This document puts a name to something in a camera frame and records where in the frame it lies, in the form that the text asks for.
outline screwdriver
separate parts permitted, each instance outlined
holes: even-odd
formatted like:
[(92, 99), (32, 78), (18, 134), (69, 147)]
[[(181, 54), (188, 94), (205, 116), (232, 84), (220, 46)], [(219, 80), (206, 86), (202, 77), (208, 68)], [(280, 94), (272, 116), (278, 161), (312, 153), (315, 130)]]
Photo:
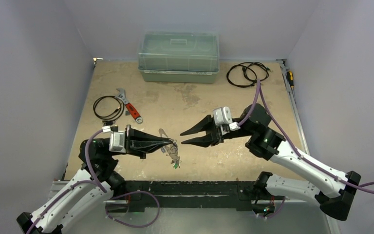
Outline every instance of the screwdriver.
[(296, 102), (296, 98), (295, 98), (295, 84), (293, 82), (293, 73), (291, 71), (288, 71), (286, 73), (286, 79), (287, 79), (287, 82), (289, 82), (289, 85), (290, 85), (290, 89), (292, 90), (292, 94), (293, 94), (293, 98), (295, 99), (295, 102)]

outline storage box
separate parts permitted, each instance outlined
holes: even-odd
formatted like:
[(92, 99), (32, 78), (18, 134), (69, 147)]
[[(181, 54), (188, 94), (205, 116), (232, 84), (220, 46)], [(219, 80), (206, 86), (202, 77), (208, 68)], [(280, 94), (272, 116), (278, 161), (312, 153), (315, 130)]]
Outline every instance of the storage box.
[(148, 32), (138, 49), (145, 81), (214, 83), (219, 40), (213, 33)]

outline adjustable wrench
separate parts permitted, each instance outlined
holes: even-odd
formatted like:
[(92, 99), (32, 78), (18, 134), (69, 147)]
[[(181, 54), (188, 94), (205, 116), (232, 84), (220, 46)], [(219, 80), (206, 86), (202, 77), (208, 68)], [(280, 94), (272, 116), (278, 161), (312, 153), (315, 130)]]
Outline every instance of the adjustable wrench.
[(118, 93), (117, 96), (115, 96), (115, 98), (120, 99), (121, 101), (123, 101), (123, 103), (124, 103), (125, 107), (127, 108), (128, 112), (135, 119), (135, 122), (142, 123), (143, 122), (143, 118), (138, 113), (138, 111), (134, 108), (134, 106), (131, 105), (131, 103), (125, 97), (125, 90), (123, 88), (117, 88), (117, 90), (119, 91), (119, 93)]

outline plywood board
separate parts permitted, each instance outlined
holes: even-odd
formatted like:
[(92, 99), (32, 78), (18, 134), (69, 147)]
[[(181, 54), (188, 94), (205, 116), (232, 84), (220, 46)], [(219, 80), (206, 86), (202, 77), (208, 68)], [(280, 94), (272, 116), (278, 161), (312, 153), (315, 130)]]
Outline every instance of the plywood board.
[[(170, 138), (181, 142), (195, 136), (179, 134), (207, 114), (212, 114), (213, 109), (228, 106), (233, 117), (238, 117), (251, 104), (255, 87), (238, 88), (230, 85), (225, 78), (234, 64), (236, 63), (221, 63), (221, 70), (214, 84), (195, 84), (144, 82), (136, 62), (99, 62), (78, 124), (65, 179), (72, 178), (82, 163), (78, 158), (81, 142), (102, 127), (101, 121), (93, 113), (96, 99), (116, 95), (116, 88), (124, 88), (127, 99), (136, 107), (144, 122), (137, 124), (131, 116), (123, 115), (116, 122), (121, 129), (131, 124), (133, 128), (159, 136), (158, 129), (163, 128)], [(270, 77), (262, 82), (267, 105), (300, 148), (298, 128), (280, 66), (278, 63), (265, 65), (273, 70)], [(258, 76), (264, 77), (261, 69), (255, 70)], [(230, 77), (238, 84), (249, 83), (244, 79), (240, 68), (232, 71)], [(100, 114), (109, 114), (114, 108), (115, 101), (105, 100), (97, 110)], [(273, 123), (270, 127), (278, 131)], [(126, 180), (255, 180), (261, 171), (300, 178), (280, 165), (252, 155), (244, 146), (247, 141), (248, 137), (231, 139), (209, 148), (178, 144), (182, 161), (178, 169), (172, 167), (170, 157), (161, 151), (147, 155), (144, 160), (130, 155), (115, 156), (119, 159), (115, 170)]]

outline coiled black cable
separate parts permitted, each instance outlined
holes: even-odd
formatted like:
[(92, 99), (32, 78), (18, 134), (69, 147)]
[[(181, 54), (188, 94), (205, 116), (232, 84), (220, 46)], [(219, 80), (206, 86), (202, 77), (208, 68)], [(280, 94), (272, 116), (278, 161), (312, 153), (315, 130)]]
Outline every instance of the coiled black cable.
[[(113, 98), (114, 100), (118, 102), (119, 106), (111, 114), (102, 116), (96, 112), (96, 107), (100, 103), (100, 101), (102, 101), (105, 98)], [(115, 98), (115, 96), (102, 96), (98, 98), (93, 104), (93, 111), (94, 111), (95, 116), (103, 120), (102, 122), (104, 123), (104, 125), (112, 125), (117, 119), (119, 119), (122, 116), (122, 114), (124, 113), (124, 109), (125, 108), (124, 108), (123, 101)]]
[[(230, 68), (230, 70), (228, 70), (228, 72), (226, 74), (227, 81), (231, 85), (234, 85), (234, 86), (239, 87), (239, 88), (247, 88), (247, 87), (255, 86), (255, 84), (257, 82), (257, 74), (253, 69), (250, 68), (251, 66), (258, 66), (266, 72), (266, 76), (263, 79), (261, 79), (260, 81), (263, 81), (263, 80), (269, 78), (269, 72), (271, 72), (271, 70), (270, 70), (270, 68), (266, 67), (263, 63), (261, 63), (261, 62), (242, 62), (242, 63), (239, 63), (239, 64), (236, 64), (236, 65), (232, 66)], [(251, 84), (249, 84), (249, 85), (239, 85), (239, 84), (233, 83), (230, 80), (230, 78), (228, 76), (230, 75), (230, 72), (233, 71), (233, 69), (235, 69), (236, 67), (242, 67), (244, 78), (246, 78), (246, 80), (252, 82)], [(247, 75), (247, 70), (250, 70), (254, 74), (254, 77), (255, 77), (254, 79), (249, 78), (249, 76)]]

